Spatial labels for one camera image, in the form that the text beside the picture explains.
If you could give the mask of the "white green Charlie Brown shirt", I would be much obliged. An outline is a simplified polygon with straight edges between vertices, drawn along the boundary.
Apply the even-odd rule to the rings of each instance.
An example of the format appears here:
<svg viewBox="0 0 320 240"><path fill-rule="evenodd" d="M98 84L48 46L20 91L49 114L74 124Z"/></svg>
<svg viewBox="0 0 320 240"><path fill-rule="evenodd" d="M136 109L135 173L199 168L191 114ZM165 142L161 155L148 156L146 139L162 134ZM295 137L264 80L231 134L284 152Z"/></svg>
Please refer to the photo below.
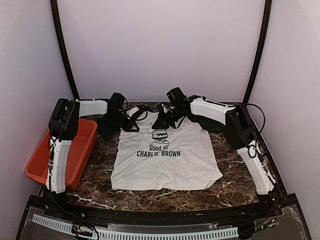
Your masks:
<svg viewBox="0 0 320 240"><path fill-rule="evenodd" d="M114 190L170 189L195 191L210 188L223 177L210 135L197 122L184 119L178 129L148 133L158 114L147 109L137 122L139 132L127 132L97 119L97 132L107 139L120 132L110 181Z"/></svg>

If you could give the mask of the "dark brooch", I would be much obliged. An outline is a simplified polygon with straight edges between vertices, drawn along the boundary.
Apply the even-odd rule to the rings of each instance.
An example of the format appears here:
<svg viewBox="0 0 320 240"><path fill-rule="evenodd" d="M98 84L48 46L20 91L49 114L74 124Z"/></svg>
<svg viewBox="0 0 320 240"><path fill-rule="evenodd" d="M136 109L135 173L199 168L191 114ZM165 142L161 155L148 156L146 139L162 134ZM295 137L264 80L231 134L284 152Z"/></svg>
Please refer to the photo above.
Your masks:
<svg viewBox="0 0 320 240"><path fill-rule="evenodd" d="M153 125L154 125L154 122L151 122L150 126L149 126L149 128L147 130L149 134L152 134L154 132Z"/></svg>

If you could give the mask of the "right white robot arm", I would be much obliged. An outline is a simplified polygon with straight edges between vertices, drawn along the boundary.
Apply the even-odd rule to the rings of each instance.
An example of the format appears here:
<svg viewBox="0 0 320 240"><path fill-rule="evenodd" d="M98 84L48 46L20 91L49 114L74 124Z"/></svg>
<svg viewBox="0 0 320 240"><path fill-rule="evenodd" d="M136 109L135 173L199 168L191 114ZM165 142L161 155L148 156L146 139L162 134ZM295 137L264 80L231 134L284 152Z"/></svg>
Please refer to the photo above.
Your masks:
<svg viewBox="0 0 320 240"><path fill-rule="evenodd" d="M161 106L153 130L177 129L176 123L184 117L195 115L217 121L225 126L225 139L241 156L255 183L258 195L270 194L275 180L258 146L259 135L246 104L223 104L204 96L187 97L179 87L167 94L172 108Z"/></svg>

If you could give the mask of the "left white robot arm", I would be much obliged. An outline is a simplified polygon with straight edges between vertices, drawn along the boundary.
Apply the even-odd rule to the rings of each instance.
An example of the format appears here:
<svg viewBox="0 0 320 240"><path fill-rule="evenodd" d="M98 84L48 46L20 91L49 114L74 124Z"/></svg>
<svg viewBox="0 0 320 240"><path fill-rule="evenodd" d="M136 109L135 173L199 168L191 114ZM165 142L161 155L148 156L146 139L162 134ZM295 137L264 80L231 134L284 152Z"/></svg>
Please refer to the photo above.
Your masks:
<svg viewBox="0 0 320 240"><path fill-rule="evenodd" d="M140 130L137 122L143 119L141 115L147 114L148 109L144 105L138 105L136 112L129 115L123 109L125 100L117 92L110 99L58 99L48 124L50 157L45 185L51 193L62 194L66 191L68 155L78 133L81 117L101 115L103 122L111 123L126 132Z"/></svg>

